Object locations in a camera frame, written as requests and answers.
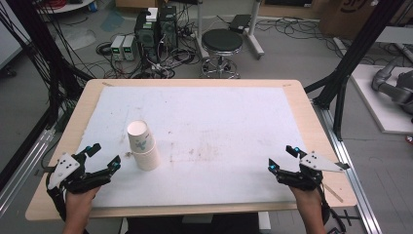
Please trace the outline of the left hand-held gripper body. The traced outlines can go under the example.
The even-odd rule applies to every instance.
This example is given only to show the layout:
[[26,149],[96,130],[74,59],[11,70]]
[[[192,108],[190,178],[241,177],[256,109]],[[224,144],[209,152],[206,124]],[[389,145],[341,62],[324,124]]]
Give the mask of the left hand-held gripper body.
[[47,181],[47,189],[63,187],[71,193],[80,194],[108,183],[111,180],[108,169],[96,173],[86,172],[85,162],[88,157],[88,153],[63,153]]

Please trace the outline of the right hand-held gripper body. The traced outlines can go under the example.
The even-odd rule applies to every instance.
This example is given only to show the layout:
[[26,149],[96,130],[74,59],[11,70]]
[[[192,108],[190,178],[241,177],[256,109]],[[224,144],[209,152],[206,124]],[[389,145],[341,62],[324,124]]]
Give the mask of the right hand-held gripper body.
[[345,170],[343,163],[333,163],[315,152],[289,151],[289,154],[298,159],[299,171],[289,172],[276,165],[276,179],[279,183],[304,191],[320,187],[323,171],[343,172]]

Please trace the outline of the stack of upturned paper cups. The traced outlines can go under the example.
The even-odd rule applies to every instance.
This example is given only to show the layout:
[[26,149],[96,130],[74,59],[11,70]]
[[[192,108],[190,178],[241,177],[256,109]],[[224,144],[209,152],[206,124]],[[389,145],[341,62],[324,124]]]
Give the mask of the stack of upturned paper cups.
[[161,164],[161,159],[156,140],[147,123],[143,120],[133,121],[129,123],[127,133],[137,166],[146,172],[155,170]]

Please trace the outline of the person's left hand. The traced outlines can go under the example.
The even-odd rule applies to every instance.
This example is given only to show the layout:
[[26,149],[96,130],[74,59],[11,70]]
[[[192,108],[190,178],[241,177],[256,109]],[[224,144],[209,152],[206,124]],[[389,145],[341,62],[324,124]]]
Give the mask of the person's left hand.
[[85,193],[66,193],[66,213],[68,215],[88,215],[92,210],[92,202],[99,187]]

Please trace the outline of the person's right hand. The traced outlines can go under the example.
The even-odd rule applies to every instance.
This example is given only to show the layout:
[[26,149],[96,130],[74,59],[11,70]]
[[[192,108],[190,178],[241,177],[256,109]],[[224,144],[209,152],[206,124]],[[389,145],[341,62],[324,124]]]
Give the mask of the person's right hand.
[[295,187],[290,188],[300,213],[319,213],[321,211],[321,197],[316,190],[304,191]]

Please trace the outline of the white table base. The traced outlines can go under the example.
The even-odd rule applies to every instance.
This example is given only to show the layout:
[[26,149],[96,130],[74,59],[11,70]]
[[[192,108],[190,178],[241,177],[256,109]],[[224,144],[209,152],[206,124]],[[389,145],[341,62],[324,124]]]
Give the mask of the white table base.
[[270,216],[268,212],[258,213],[258,226],[259,226],[259,232],[261,234],[271,233],[271,221],[270,221]]

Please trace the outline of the white platform board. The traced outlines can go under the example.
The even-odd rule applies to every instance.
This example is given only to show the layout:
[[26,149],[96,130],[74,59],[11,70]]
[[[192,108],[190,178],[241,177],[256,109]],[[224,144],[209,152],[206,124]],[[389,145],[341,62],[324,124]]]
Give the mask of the white platform board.
[[360,64],[352,74],[353,83],[382,133],[413,135],[413,116],[371,88],[373,76],[380,69],[380,65]]

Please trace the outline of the white foam mat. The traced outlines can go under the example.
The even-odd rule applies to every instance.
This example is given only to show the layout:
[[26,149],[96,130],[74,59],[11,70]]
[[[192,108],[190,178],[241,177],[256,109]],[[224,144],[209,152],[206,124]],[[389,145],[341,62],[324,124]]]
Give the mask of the white foam mat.
[[[161,163],[141,170],[128,125],[148,124]],[[268,164],[297,171],[286,147],[304,142],[281,88],[106,87],[80,145],[99,143],[86,162],[95,172],[115,157],[121,168],[94,199],[97,208],[290,202]]]

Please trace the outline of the person's dark clothing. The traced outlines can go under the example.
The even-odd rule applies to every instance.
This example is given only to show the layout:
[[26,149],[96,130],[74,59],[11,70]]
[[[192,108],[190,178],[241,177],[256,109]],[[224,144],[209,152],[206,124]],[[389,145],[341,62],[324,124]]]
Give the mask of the person's dark clothing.
[[259,234],[258,213],[215,214],[211,223],[184,223],[183,215],[130,217],[126,234]]

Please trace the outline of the grey power supply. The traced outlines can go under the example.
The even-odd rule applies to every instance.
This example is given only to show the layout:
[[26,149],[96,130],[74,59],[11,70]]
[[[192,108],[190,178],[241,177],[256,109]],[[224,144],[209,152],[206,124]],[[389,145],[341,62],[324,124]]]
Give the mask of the grey power supply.
[[123,43],[123,51],[125,60],[134,60],[137,53],[137,47],[135,37],[133,35],[127,35]]
[[111,52],[114,60],[123,60],[125,58],[123,52],[123,42],[125,37],[118,35],[111,44]]

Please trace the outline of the white metal stand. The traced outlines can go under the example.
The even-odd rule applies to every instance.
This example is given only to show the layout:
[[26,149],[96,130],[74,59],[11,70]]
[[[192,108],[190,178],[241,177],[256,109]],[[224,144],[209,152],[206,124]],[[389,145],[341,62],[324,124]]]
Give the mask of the white metal stand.
[[[199,54],[202,59],[208,58],[208,52],[202,47],[202,34],[203,34],[203,0],[197,1],[197,27],[195,31],[196,36],[196,46],[198,48]],[[251,20],[249,28],[244,29],[244,36],[246,37],[247,42],[249,43],[252,51],[256,54],[257,59],[261,59],[265,55],[262,47],[257,41],[254,32],[255,25],[257,23],[257,17],[259,13],[259,8],[262,0],[253,0],[252,11],[251,11]]]

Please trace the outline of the black computer tower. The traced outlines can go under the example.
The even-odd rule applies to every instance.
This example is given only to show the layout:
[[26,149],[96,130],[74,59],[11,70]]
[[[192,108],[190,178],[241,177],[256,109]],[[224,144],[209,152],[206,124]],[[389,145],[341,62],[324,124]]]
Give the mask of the black computer tower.
[[164,46],[169,49],[177,47],[176,7],[165,6],[159,12],[161,39]]
[[137,40],[140,56],[157,63],[159,61],[157,52],[158,43],[160,41],[159,24],[157,21],[147,21],[147,14],[148,9],[143,9],[139,12],[135,22],[134,34]]

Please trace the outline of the teal floor sheet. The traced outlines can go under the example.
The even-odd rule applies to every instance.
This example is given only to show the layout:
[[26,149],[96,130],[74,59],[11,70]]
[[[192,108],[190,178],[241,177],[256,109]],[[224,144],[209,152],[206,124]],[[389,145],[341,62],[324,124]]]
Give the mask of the teal floor sheet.
[[119,28],[123,22],[124,18],[120,14],[117,12],[110,12],[100,25],[100,28],[103,31],[111,32]]

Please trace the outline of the black round stool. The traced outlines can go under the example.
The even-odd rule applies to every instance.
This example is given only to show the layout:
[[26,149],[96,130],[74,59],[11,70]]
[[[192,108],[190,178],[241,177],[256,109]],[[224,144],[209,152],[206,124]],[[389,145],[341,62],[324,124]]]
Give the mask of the black round stool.
[[201,67],[203,77],[239,79],[237,65],[230,56],[237,54],[243,46],[243,38],[235,31],[217,28],[205,32],[202,36],[202,47],[208,52]]

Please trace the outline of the cardboard box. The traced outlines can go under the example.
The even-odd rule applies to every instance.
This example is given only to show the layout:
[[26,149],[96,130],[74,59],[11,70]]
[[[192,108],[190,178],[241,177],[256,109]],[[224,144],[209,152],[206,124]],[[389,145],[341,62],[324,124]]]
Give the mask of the cardboard box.
[[356,39],[381,2],[396,0],[329,0],[319,21],[324,36]]

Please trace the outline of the black flat device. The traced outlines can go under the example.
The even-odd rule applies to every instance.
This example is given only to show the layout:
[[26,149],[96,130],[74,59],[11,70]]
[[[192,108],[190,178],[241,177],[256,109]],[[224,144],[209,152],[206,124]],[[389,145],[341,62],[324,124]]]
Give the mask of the black flat device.
[[251,15],[235,15],[229,24],[229,29],[238,33],[243,33],[248,26]]

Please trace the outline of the white round table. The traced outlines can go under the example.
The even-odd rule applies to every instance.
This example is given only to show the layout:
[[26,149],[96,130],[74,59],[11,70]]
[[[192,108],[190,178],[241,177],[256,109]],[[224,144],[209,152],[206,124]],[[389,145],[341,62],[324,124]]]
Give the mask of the white round table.
[[94,0],[82,0],[81,3],[76,3],[76,4],[70,4],[69,2],[66,2],[66,4],[62,7],[51,7],[49,4],[45,3],[44,5],[41,5],[38,9],[38,13],[42,14],[59,14],[59,13],[66,13],[66,12],[71,12],[74,10],[78,10],[84,7],[87,7],[91,3],[93,3]]

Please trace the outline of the aluminium rail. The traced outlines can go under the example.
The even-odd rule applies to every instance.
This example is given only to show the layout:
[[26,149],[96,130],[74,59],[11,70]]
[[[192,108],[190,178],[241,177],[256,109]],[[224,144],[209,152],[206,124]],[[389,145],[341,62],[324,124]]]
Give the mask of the aluminium rail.
[[0,192],[0,218],[4,216],[7,209],[15,200],[30,173],[48,149],[55,134],[55,130],[44,130],[34,142],[30,144],[28,151],[23,154],[22,162],[6,183],[5,188]]
[[357,198],[357,211],[361,218],[361,223],[364,227],[366,234],[383,234],[378,223],[378,220],[369,204],[367,196],[361,185],[361,182],[357,176],[357,171],[353,165],[350,154],[346,148],[345,143],[339,139],[339,137],[333,132],[334,118],[329,110],[321,109],[318,106],[313,105],[316,111],[321,125],[324,127],[330,144],[334,149],[337,158],[342,163],[347,163],[350,168],[345,171],[345,174],[350,182],[350,185],[355,192]]

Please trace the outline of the black metal frame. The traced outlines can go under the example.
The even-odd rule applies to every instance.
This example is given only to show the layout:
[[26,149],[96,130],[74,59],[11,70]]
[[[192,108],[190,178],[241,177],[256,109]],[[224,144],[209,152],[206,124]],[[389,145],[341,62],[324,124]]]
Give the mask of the black metal frame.
[[404,0],[379,0],[337,67],[328,76],[304,88],[306,94],[321,88],[313,103],[322,110],[328,110],[330,103],[336,99],[332,131],[340,141],[343,140],[342,120],[347,83],[403,2]]
[[22,46],[48,88],[49,107],[46,114],[48,126],[51,126],[58,119],[60,106],[66,102],[72,105],[77,101],[85,84],[93,77],[65,59],[47,25],[37,13],[35,0],[6,0],[6,3],[31,42],[26,44],[21,39],[22,32],[5,14],[0,14],[0,20]]

